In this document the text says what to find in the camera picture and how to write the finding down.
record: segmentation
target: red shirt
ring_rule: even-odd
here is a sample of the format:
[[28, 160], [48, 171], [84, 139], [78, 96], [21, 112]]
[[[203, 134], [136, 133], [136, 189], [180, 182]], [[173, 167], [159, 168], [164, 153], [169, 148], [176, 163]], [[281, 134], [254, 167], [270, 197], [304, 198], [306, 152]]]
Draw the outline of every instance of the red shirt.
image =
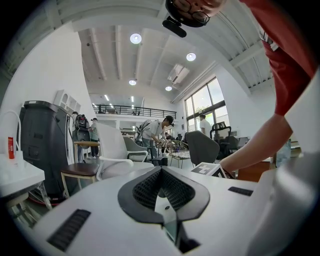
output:
[[263, 41], [273, 73], [276, 106], [275, 113], [284, 116], [303, 93], [317, 69], [307, 42], [291, 18], [271, 0], [240, 0], [266, 32], [279, 46], [273, 51]]

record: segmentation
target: wooden stool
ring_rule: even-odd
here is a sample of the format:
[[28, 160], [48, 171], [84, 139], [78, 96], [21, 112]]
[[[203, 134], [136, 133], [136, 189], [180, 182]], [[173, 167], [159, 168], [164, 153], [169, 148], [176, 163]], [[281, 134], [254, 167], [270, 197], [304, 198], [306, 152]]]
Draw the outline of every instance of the wooden stool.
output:
[[96, 163], [74, 163], [64, 167], [61, 170], [61, 177], [66, 197], [69, 198], [70, 196], [65, 176], [77, 178], [79, 188], [82, 190], [80, 179], [92, 180], [92, 183], [96, 182], [98, 169], [99, 164]]

